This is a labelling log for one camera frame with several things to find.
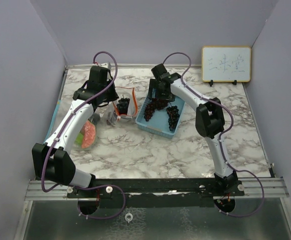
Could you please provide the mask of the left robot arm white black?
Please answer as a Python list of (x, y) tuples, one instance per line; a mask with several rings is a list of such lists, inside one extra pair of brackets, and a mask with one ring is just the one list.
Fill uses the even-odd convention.
[(35, 175), (41, 179), (41, 188), (47, 193), (45, 180), (57, 186), (78, 187), (84, 197), (95, 194), (93, 174), (77, 169), (70, 157), (73, 144), (96, 109), (103, 103), (118, 98), (115, 91), (115, 76), (111, 75), (111, 64), (93, 64), (88, 80), (73, 94), (73, 100), (65, 117), (44, 143), (36, 143), (32, 148)]

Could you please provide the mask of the clear bag blue zipper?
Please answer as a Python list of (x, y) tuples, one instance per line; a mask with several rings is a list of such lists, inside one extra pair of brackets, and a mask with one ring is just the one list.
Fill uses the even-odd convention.
[(84, 101), (77, 99), (71, 102), (69, 110), (62, 119), (58, 127), (51, 136), (45, 141), (48, 147), (57, 140), (55, 149), (63, 148), (70, 153), (73, 146), (81, 149), (90, 147), (96, 138), (96, 125), (89, 121), (89, 118), (96, 116), (91, 104), (85, 104), (76, 110)]

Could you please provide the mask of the watermelon slice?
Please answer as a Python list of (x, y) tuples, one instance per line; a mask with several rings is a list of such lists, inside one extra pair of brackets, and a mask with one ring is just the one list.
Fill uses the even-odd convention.
[(81, 133), (84, 135), (81, 147), (86, 149), (95, 142), (96, 127), (90, 121), (87, 121), (81, 129)]

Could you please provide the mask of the dark purple plum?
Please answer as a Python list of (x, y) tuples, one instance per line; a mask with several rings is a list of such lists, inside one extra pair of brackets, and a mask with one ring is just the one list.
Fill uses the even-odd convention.
[(101, 116), (98, 113), (93, 113), (92, 116), (88, 119), (92, 124), (97, 125), (101, 120)]

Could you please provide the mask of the blue plastic basket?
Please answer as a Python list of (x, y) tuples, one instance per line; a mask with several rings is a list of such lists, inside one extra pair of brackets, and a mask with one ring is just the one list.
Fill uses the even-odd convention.
[[(183, 109), (185, 106), (185, 102), (178, 96), (175, 97), (175, 100), (173, 101), (168, 101), (167, 107), (165, 107), (162, 110), (156, 110), (153, 114), (153, 117), (149, 120), (146, 121), (144, 119), (144, 112), (146, 105), (151, 102), (152, 99), (148, 98), (148, 96), (145, 98), (145, 101), (136, 117), (136, 124), (138, 127), (144, 131), (150, 132), (152, 134), (156, 134), (168, 139), (172, 139), (173, 136), (175, 135), (178, 126), (180, 124), (180, 119), (183, 114)], [(174, 131), (169, 130), (169, 124), (168, 124), (168, 114), (166, 112), (166, 108), (170, 106), (177, 106), (179, 110), (179, 120), (177, 123), (177, 127)]]

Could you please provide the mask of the dark grape bunch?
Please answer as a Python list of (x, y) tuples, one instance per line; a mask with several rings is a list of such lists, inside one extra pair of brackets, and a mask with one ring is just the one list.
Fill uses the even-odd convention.
[(124, 97), (123, 95), (122, 98), (120, 98), (118, 100), (118, 103), (116, 104), (118, 113), (120, 115), (126, 115), (128, 113), (129, 104), (130, 104), (130, 98)]
[(179, 122), (179, 109), (176, 105), (171, 105), (166, 108), (166, 113), (168, 115), (168, 128), (171, 132), (173, 132)]

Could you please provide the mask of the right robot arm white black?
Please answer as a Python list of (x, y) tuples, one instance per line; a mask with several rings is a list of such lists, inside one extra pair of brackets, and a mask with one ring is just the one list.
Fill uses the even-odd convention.
[(162, 63), (153, 67), (151, 72), (154, 78), (150, 80), (150, 93), (155, 90), (156, 98), (168, 101), (179, 97), (195, 111), (195, 128), (205, 138), (212, 156), (215, 190), (226, 196), (233, 190), (238, 176), (229, 166), (229, 155), (222, 136), (225, 118), (221, 101), (198, 92), (180, 74), (169, 73)]

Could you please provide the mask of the clear bag orange zipper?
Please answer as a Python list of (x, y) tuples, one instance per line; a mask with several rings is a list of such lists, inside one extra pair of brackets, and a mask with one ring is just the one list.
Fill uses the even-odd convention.
[(134, 87), (116, 87), (118, 99), (111, 102), (103, 114), (107, 125), (131, 122), (138, 113), (138, 103)]

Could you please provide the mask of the green leaf vegetable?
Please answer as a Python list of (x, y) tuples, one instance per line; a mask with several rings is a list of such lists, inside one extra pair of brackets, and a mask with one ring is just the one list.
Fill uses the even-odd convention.
[(83, 142), (83, 139), (84, 139), (84, 135), (82, 133), (78, 133), (76, 139), (75, 139), (75, 144), (77, 146), (81, 146), (82, 145), (82, 142)]

